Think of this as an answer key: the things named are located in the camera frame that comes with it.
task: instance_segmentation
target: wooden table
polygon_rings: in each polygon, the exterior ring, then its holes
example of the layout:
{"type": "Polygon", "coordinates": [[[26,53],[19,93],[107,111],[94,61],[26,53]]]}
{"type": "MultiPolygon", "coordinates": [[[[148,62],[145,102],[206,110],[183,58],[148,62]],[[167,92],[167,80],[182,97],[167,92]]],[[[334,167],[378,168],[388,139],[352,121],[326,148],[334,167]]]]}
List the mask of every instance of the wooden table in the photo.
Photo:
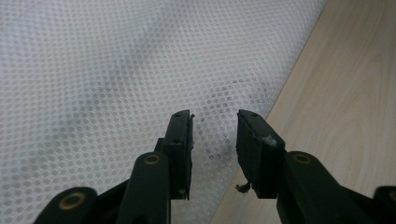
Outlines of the wooden table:
{"type": "MultiPolygon", "coordinates": [[[[341,185],[396,185],[396,1],[329,0],[267,121],[341,185]]],[[[211,223],[279,223],[244,183],[238,170],[211,223]]]]}

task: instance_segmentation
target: light wood grain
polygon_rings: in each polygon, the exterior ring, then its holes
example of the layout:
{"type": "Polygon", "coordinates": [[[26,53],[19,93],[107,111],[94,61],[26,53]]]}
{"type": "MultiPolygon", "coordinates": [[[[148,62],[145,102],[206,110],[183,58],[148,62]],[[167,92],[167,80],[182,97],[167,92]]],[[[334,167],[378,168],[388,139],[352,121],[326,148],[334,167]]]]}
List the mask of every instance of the light wood grain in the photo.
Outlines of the light wood grain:
{"type": "MultiPolygon", "coordinates": [[[[267,121],[367,196],[396,185],[396,1],[329,0],[267,121]]],[[[278,223],[275,200],[234,189],[211,223],[278,223]]]]}

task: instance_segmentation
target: white mesh fabric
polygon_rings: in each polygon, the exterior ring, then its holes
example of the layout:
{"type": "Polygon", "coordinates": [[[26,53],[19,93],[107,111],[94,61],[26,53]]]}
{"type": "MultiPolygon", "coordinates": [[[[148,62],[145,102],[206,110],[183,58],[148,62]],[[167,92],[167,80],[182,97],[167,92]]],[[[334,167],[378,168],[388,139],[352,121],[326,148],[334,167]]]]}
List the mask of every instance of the white mesh fabric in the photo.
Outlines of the white mesh fabric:
{"type": "Polygon", "coordinates": [[[264,117],[324,0],[0,3],[0,223],[128,178],[170,116],[195,114],[191,200],[206,223],[237,168],[236,112],[264,117]]]}

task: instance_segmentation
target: table surface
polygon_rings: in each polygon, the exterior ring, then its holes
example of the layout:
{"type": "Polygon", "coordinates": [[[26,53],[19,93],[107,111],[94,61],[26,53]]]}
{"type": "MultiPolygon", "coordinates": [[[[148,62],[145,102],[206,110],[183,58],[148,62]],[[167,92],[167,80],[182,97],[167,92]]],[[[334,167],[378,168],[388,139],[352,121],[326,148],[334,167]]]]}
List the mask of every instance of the table surface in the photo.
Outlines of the table surface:
{"type": "MultiPolygon", "coordinates": [[[[396,1],[329,0],[267,121],[287,151],[316,156],[343,186],[372,197],[396,185],[396,1]]],[[[234,186],[211,223],[280,223],[275,200],[234,186]]]]}

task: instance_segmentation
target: white cloth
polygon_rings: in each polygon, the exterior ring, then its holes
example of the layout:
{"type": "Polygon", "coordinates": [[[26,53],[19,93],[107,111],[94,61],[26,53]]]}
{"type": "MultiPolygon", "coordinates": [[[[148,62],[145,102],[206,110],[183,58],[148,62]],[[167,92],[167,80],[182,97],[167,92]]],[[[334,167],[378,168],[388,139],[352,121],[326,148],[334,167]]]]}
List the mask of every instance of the white cloth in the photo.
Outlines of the white cloth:
{"type": "Polygon", "coordinates": [[[266,117],[324,2],[2,1],[0,223],[119,184],[183,109],[191,200],[172,221],[207,223],[238,166],[237,110],[266,117]]]}

